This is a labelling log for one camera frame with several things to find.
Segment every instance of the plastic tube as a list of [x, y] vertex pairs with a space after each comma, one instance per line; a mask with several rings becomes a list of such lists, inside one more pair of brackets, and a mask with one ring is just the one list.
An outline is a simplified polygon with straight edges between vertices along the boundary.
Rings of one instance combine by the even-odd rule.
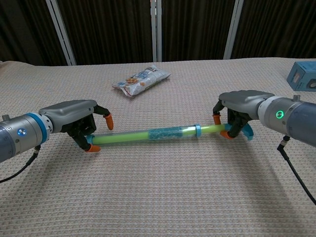
[[205, 133], [214, 133], [224, 130], [224, 124], [207, 126], [200, 126], [199, 124], [196, 124], [192, 126], [166, 127], [133, 132], [89, 135], [86, 138], [88, 143], [90, 144], [102, 145], [121, 142], [187, 138], [192, 136], [200, 137], [202, 134]]

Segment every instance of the blue plastic piece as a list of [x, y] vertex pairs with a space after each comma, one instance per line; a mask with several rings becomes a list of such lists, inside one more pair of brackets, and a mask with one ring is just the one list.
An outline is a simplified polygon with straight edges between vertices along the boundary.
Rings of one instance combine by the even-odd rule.
[[196, 124], [195, 127], [196, 127], [196, 131], [197, 131], [197, 137], [200, 137], [202, 135], [201, 125]]
[[32, 114], [32, 113], [27, 113], [26, 115], [32, 117], [39, 125], [40, 129], [41, 129], [41, 133], [42, 133], [42, 140], [41, 140], [41, 144], [46, 142], [47, 140], [47, 131], [46, 131], [46, 128], [45, 128], [45, 125], [43, 123], [42, 120], [40, 120], [40, 118], [35, 115], [35, 114]]
[[[229, 131], [231, 129], [231, 125], [226, 123], [225, 124], [225, 130]], [[251, 141], [253, 139], [253, 130], [251, 128], [251, 126], [247, 123], [241, 130], [243, 132], [243, 134], [247, 137], [248, 141]]]
[[92, 138], [94, 138], [94, 135], [88, 135], [88, 136], [86, 136], [85, 138], [87, 139], [87, 142], [88, 142], [89, 144], [92, 144]]

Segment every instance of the orange fingertip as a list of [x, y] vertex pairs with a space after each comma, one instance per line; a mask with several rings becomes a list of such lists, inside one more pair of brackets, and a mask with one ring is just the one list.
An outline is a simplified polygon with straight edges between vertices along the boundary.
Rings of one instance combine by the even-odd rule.
[[215, 125], [220, 125], [221, 124], [221, 119], [220, 115], [213, 115]]
[[101, 150], [101, 147], [91, 145], [90, 149], [86, 152], [99, 152]]
[[232, 137], [228, 135], [228, 131], [221, 131], [221, 135], [227, 139], [232, 139]]
[[108, 116], [103, 116], [103, 118], [105, 118], [109, 130], [113, 130], [114, 123], [113, 123], [112, 115], [110, 114]]

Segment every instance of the dark curtain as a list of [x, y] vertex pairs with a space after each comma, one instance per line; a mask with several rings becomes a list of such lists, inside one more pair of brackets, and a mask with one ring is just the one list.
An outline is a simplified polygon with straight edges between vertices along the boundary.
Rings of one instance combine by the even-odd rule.
[[315, 0], [245, 0], [232, 58], [316, 57]]
[[223, 59], [235, 0], [162, 0], [162, 60]]
[[66, 65], [45, 0], [0, 1], [0, 60]]
[[153, 61], [149, 0], [59, 0], [78, 65]]

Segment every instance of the blue box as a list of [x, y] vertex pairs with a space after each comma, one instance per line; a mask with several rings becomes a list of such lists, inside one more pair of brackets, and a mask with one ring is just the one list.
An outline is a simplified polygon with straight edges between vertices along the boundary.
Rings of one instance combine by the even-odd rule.
[[287, 82], [293, 90], [316, 91], [316, 61], [295, 62]]

